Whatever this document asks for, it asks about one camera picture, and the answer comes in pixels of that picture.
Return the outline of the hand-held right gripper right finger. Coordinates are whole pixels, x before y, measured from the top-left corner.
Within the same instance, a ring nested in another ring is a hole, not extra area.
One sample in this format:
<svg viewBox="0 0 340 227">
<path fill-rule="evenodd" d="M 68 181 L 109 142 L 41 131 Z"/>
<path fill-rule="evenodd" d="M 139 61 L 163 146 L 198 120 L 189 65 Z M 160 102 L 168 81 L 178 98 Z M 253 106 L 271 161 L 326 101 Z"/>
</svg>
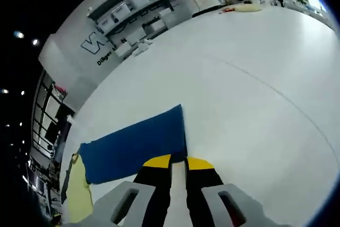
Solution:
<svg viewBox="0 0 340 227">
<path fill-rule="evenodd" d="M 234 184 L 224 184 L 209 162 L 188 157 L 186 204 L 193 226 L 266 226 L 263 207 Z"/>
</svg>

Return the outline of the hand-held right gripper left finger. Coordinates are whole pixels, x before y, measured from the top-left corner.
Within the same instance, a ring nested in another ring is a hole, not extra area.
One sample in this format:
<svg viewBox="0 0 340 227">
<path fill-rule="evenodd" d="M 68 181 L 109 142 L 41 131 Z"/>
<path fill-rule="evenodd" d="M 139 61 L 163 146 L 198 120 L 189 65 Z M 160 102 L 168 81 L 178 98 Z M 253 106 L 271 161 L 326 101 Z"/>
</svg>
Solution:
<svg viewBox="0 0 340 227">
<path fill-rule="evenodd" d="M 124 181 L 98 201 L 95 226 L 163 226 L 170 205 L 171 155 L 146 161 L 135 179 Z"/>
</svg>

